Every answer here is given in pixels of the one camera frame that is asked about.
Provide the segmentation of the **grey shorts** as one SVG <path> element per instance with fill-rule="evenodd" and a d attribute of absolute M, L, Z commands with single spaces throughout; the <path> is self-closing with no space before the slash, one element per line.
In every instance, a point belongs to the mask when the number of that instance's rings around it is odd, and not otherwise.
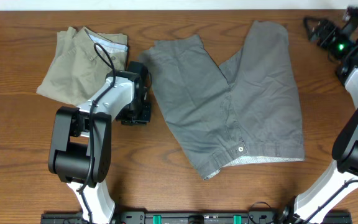
<path fill-rule="evenodd" d="M 163 118 L 202 179 L 223 167 L 305 158 L 288 31 L 255 21 L 220 65 L 198 35 L 158 40 L 139 60 Z"/>

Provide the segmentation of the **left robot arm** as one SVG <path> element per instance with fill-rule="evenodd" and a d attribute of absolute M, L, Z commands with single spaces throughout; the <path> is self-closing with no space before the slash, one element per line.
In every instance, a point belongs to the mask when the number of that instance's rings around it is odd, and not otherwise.
<path fill-rule="evenodd" d="M 111 164 L 111 123 L 150 121 L 145 83 L 151 79 L 146 68 L 112 71 L 88 101 L 74 108 L 62 106 L 55 115 L 48 169 L 74 191 L 85 223 L 112 221 L 115 203 L 105 181 Z"/>

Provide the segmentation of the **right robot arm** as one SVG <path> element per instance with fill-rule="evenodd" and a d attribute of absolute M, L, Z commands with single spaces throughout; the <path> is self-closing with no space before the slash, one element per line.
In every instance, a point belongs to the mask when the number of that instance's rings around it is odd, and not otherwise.
<path fill-rule="evenodd" d="M 330 223 L 339 223 L 342 218 L 330 215 L 330 210 L 358 189 L 358 38 L 350 38 L 358 27 L 358 16 L 348 16 L 342 28 L 317 17 L 305 17 L 303 22 L 309 40 L 340 61 L 336 75 L 356 110 L 333 144 L 329 167 L 307 191 L 295 197 L 278 222 L 322 223 L 328 218 Z"/>

